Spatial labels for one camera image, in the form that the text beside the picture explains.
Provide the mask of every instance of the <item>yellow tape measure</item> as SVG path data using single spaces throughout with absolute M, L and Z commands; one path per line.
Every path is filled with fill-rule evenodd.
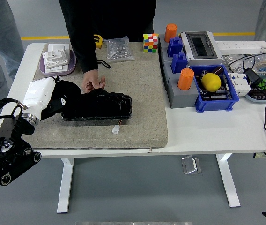
M 96 48 L 102 48 L 103 38 L 98 34 L 94 34 L 94 40 L 96 43 Z

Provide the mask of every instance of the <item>blue bin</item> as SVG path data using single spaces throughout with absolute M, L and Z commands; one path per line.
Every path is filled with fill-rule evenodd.
M 200 95 L 200 89 L 197 85 L 197 81 L 195 77 L 193 78 L 195 85 L 197 87 L 197 90 L 199 92 L 199 96 L 197 100 L 195 101 L 195 109 L 197 112 L 202 113 L 204 111 L 215 111 L 215 110 L 226 110 L 226 111 L 232 111 L 233 110 L 233 105 L 235 102 L 239 101 L 239 97 L 235 91 L 235 88 L 232 84 L 232 81 L 228 75 L 228 72 L 226 68 L 223 65 L 211 65 L 211 66 L 190 66 L 189 68 L 194 71 L 195 75 L 199 75 L 202 73 L 203 70 L 207 71 L 213 71 L 217 67 L 222 67 L 224 70 L 224 74 L 227 78 L 229 90 L 232 95 L 232 99 L 227 99 L 227 100 L 214 100 L 214 101 L 203 101 L 201 95 Z

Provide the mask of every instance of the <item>lemon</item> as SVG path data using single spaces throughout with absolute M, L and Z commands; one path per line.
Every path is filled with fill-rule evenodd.
M 202 77 L 203 87 L 210 92 L 216 92 L 222 85 L 221 79 L 218 75 L 207 73 Z

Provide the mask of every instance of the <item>white table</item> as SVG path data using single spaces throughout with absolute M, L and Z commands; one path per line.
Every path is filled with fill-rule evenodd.
M 265 42 L 255 43 L 266 47 Z M 34 43 L 27 47 L 8 97 L 23 100 L 45 44 Z M 263 130 L 265 105 L 241 98 L 231 112 L 198 113 L 194 107 L 170 109 L 166 92 L 165 105 L 169 140 L 164 148 L 39 149 L 43 158 L 61 158 L 64 163 L 57 212 L 68 210 L 74 158 L 78 157 L 216 154 L 229 205 L 240 206 L 227 159 L 232 153 L 266 151 L 266 133 Z M 13 107 L 8 104 L 2 113 L 10 114 Z

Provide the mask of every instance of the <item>rubik's cube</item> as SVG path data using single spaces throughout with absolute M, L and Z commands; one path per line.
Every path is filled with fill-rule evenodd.
M 143 35 L 143 52 L 156 53 L 158 46 L 158 34 Z

